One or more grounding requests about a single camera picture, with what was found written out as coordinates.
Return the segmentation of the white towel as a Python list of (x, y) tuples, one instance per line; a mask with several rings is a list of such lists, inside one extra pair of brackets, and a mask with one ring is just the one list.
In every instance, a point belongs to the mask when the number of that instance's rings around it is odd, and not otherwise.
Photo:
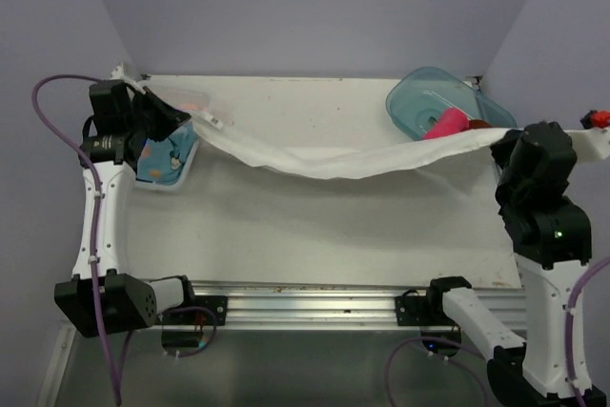
[(197, 135), (252, 168), (312, 179), (360, 179), (409, 171), (483, 150), (507, 130), (491, 128), (413, 141), (381, 108), (388, 80), (156, 76), (135, 83), (198, 90), (211, 97), (189, 112)]

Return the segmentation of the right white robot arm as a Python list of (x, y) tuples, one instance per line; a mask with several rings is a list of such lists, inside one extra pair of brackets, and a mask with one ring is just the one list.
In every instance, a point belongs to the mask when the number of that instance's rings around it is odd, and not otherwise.
[(502, 405), (605, 406), (584, 354), (591, 223), (564, 194), (578, 158), (573, 140), (558, 123), (539, 122), (508, 132), (492, 156), (501, 169), (499, 214), (525, 292), (526, 336), (502, 324), (461, 276), (432, 280), (424, 311), (435, 323), (451, 319), (470, 337)]

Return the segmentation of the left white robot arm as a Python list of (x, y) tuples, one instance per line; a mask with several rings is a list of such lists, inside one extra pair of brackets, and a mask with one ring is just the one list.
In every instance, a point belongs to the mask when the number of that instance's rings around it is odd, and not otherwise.
[(54, 287), (54, 301), (85, 338), (152, 327), (166, 313), (192, 321), (198, 301), (185, 275), (144, 281), (131, 275), (127, 255), (127, 204), (147, 141), (163, 141), (190, 116), (150, 89), (122, 80), (89, 88), (92, 115), (79, 160), (86, 189), (81, 248), (71, 279)]

